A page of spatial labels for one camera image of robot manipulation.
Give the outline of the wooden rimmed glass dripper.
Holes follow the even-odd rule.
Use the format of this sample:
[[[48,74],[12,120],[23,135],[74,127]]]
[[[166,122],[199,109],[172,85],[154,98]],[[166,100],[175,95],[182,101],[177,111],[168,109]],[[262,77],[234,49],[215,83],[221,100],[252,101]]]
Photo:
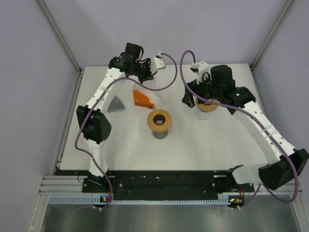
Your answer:
[[[197,108],[204,113],[215,111],[218,108],[216,104],[199,103],[198,98],[195,98],[195,104]]]

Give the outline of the orange white coffee filter bag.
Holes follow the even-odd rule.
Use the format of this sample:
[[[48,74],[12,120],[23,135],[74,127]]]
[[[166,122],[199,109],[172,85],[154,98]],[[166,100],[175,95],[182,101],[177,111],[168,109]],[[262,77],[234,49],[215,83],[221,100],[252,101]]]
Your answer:
[[[164,107],[161,96],[154,91],[147,90],[138,84],[133,86],[134,105],[149,109],[159,109]]]

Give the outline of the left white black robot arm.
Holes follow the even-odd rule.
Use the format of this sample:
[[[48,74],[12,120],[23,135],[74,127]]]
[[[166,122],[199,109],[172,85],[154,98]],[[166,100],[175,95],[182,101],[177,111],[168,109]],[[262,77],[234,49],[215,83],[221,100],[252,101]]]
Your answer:
[[[93,186],[98,191],[106,191],[109,179],[103,174],[107,172],[106,157],[101,157],[101,145],[112,130],[112,126],[104,115],[112,103],[119,87],[129,78],[135,76],[139,83],[154,78],[155,61],[151,58],[142,59],[144,49],[140,45],[127,43],[124,52],[110,60],[106,74],[92,98],[85,106],[76,110],[78,124],[91,154],[89,172],[96,176]]]

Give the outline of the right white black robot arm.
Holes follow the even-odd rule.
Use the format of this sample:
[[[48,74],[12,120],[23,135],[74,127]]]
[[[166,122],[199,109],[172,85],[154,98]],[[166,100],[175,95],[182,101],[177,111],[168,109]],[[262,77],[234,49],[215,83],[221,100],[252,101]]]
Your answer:
[[[305,149],[296,149],[286,141],[262,112],[255,96],[246,87],[237,87],[232,69],[227,65],[210,67],[206,62],[193,63],[191,71],[197,78],[186,83],[182,102],[190,108],[207,100],[217,100],[228,105],[228,111],[250,133],[267,160],[265,164],[240,165],[232,169],[225,179],[230,191],[237,191],[243,184],[263,184],[270,190],[299,176],[308,159]]]

